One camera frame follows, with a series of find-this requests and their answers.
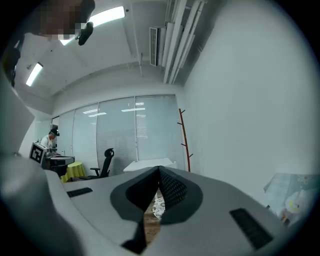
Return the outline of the person's black t-shirt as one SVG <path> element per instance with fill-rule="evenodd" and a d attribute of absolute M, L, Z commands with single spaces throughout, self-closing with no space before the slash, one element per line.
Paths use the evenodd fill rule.
<path fill-rule="evenodd" d="M 17 48 L 5 52 L 2 56 L 2 68 L 11 86 L 15 87 L 16 66 L 21 57 L 21 52 Z"/>

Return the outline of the brown wooden coat rack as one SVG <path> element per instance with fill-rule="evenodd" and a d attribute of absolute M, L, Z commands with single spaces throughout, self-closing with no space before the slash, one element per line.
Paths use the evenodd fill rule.
<path fill-rule="evenodd" d="M 178 125 L 181 126 L 182 128 L 182 134 L 183 134 L 183 143 L 181 145 L 185 147 L 185 152 L 186 152 L 186 161 L 187 161 L 187 171 L 190 173 L 191 172 L 191 160 L 190 158 L 194 155 L 193 153 L 189 152 L 189 145 L 188 145 L 188 140 L 187 140 L 187 133 L 186 133 L 186 128 L 184 124 L 184 118 L 183 118 L 183 113 L 186 110 L 181 110 L 180 108 L 178 109 L 179 112 L 179 121 L 177 122 Z"/>

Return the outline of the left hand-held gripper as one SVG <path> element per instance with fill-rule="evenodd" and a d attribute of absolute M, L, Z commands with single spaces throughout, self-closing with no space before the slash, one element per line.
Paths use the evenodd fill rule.
<path fill-rule="evenodd" d="M 40 164 L 42 169 L 55 173 L 66 173 L 68 165 L 75 162 L 73 156 L 55 154 L 50 148 L 44 147 L 37 142 L 32 143 L 29 158 Z"/>

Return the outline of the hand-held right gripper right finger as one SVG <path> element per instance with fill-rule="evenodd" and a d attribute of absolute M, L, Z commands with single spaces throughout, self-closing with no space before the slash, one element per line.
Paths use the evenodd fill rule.
<path fill-rule="evenodd" d="M 196 213 L 203 202 L 201 188 L 164 166 L 158 168 L 158 173 L 158 188 L 165 205 L 160 224 L 184 223 Z"/>

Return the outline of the long ceiling light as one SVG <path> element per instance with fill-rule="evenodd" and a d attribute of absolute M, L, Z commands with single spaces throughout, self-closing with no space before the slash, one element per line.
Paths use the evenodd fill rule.
<path fill-rule="evenodd" d="M 26 85 L 31 87 L 35 79 L 37 78 L 38 74 L 42 71 L 43 65 L 40 62 L 37 62 L 32 69 L 31 73 L 29 74 L 29 77 L 26 81 Z"/>
<path fill-rule="evenodd" d="M 118 20 L 118 19 L 122 19 L 125 17 L 125 9 L 123 6 L 118 6 L 118 7 L 114 7 L 105 11 L 102 11 L 98 14 L 92 15 L 88 22 L 93 22 L 93 28 L 100 26 L 102 24 L 114 21 L 114 20 Z M 81 29 L 79 32 L 77 32 L 75 35 L 72 35 L 70 38 L 66 39 L 66 38 L 61 38 L 59 41 L 62 43 L 63 46 L 67 45 L 68 43 L 70 43 L 71 41 L 77 41 L 78 42 L 78 35 L 81 32 Z"/>

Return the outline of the person's black cap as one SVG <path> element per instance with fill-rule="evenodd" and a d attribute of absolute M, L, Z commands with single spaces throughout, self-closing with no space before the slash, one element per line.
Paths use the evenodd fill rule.
<path fill-rule="evenodd" d="M 83 22 L 87 22 L 90 19 L 95 7 L 96 7 L 95 0 L 81 0 L 81 4 L 79 8 L 80 8 L 80 17 Z"/>

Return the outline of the white desk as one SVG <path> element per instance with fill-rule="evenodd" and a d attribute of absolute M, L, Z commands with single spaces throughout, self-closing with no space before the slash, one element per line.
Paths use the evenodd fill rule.
<path fill-rule="evenodd" d="M 172 162 L 169 158 L 159 158 L 159 159 L 150 159 L 150 160 L 137 160 L 130 163 L 123 171 L 134 172 L 143 168 L 155 167 L 155 166 L 164 166 L 170 168 L 177 168 L 177 163 Z"/>

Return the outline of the white ceiling pipe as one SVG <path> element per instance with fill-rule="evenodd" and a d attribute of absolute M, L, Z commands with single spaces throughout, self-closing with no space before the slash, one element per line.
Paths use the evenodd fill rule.
<path fill-rule="evenodd" d="M 189 54 L 191 44 L 194 40 L 194 33 L 198 25 L 200 16 L 205 4 L 207 3 L 208 0 L 194 0 L 188 13 L 185 25 L 182 25 L 182 17 L 171 62 L 171 68 L 168 75 L 168 84 L 173 84 L 175 82 L 180 69 L 183 67 L 186 57 Z M 173 20 L 175 19 L 176 11 L 173 13 Z"/>
<path fill-rule="evenodd" d="M 177 11 L 176 11 L 176 15 L 174 17 L 174 27 L 173 27 L 172 37 L 171 37 L 169 52 L 168 52 L 168 56 L 167 56 L 167 63 L 166 63 L 165 73 L 164 73 L 164 78 L 163 78 L 163 82 L 165 84 L 168 82 L 168 77 L 169 77 L 171 64 L 172 64 L 172 60 L 173 60 L 173 55 L 174 55 L 174 51 L 175 51 L 175 47 L 176 47 L 176 43 L 177 43 L 177 39 L 178 39 L 178 34 L 179 34 L 179 30 L 180 30 L 180 26 L 182 23 L 182 18 L 183 18 L 183 14 L 185 11 L 185 6 L 187 4 L 187 1 L 188 0 L 179 0 L 178 1 Z"/>

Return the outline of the white ceiling air conditioner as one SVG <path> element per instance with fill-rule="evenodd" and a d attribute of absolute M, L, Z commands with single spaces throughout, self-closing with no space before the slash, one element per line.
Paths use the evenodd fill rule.
<path fill-rule="evenodd" d="M 149 28 L 149 60 L 150 65 L 154 67 L 162 65 L 166 32 L 165 27 Z"/>

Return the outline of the black office chair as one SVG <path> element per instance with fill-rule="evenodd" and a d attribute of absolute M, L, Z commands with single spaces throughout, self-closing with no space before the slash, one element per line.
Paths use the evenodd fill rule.
<path fill-rule="evenodd" d="M 80 176 L 80 180 L 93 180 L 99 178 L 107 178 L 110 174 L 110 164 L 114 157 L 114 150 L 113 148 L 109 148 L 104 152 L 104 162 L 102 166 L 102 170 L 100 168 L 90 168 L 90 170 L 95 171 L 96 175 L 89 175 L 89 176 Z"/>

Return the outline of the pale printed bed sheet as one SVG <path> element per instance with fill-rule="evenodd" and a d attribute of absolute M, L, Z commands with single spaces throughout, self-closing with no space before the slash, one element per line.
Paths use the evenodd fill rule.
<path fill-rule="evenodd" d="M 264 195 L 266 208 L 289 227 L 312 210 L 320 195 L 320 175 L 276 173 Z"/>

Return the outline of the black white floral cushion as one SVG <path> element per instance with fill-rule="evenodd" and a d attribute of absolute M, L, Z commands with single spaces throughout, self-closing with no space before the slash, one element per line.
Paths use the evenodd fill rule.
<path fill-rule="evenodd" d="M 161 220 L 162 219 L 162 215 L 164 214 L 166 210 L 166 207 L 165 207 L 165 200 L 163 197 L 159 197 L 159 198 L 156 198 L 155 201 L 154 201 L 154 204 L 152 206 L 152 212 L 153 212 L 153 215 Z"/>

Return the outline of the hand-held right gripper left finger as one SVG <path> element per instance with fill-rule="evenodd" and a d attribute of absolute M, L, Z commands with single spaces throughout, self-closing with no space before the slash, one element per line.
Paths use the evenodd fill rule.
<path fill-rule="evenodd" d="M 110 194 L 110 202 L 119 216 L 137 223 L 133 238 L 121 245 L 136 254 L 141 254 L 147 247 L 144 214 L 156 195 L 159 180 L 159 167 L 155 166 L 118 185 Z"/>

